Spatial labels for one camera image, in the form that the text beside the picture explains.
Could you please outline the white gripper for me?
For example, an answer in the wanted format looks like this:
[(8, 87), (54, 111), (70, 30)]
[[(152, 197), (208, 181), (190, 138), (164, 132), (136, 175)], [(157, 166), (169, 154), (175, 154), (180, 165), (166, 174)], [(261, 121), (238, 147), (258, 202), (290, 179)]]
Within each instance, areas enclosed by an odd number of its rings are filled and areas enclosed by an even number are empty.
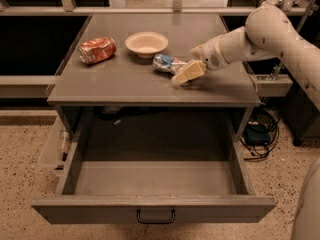
[(196, 60), (189, 61), (171, 79), (175, 86), (180, 86), (190, 80), (204, 75), (208, 70), (217, 71), (229, 66), (220, 48), (220, 36), (216, 36), (190, 50), (191, 56)]

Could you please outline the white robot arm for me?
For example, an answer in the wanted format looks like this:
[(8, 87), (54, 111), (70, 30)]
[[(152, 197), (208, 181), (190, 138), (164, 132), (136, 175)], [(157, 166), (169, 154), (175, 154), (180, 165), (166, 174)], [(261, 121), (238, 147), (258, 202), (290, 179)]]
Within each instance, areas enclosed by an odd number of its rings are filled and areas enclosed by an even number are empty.
[[(190, 50), (209, 70), (235, 62), (277, 57), (315, 106), (320, 106), (320, 49), (301, 37), (288, 17), (264, 2), (245, 25)], [(320, 157), (310, 166), (300, 190), (291, 240), (320, 240)]]

